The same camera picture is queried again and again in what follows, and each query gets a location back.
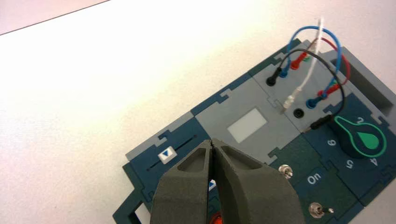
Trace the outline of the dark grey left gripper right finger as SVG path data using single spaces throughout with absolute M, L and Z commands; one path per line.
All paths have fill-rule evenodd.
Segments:
M 211 178 L 225 224 L 304 224 L 299 197 L 278 170 L 212 139 Z

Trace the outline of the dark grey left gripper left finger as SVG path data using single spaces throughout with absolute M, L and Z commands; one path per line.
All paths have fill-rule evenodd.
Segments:
M 213 147 L 204 140 L 161 177 L 150 212 L 152 224 L 205 224 Z

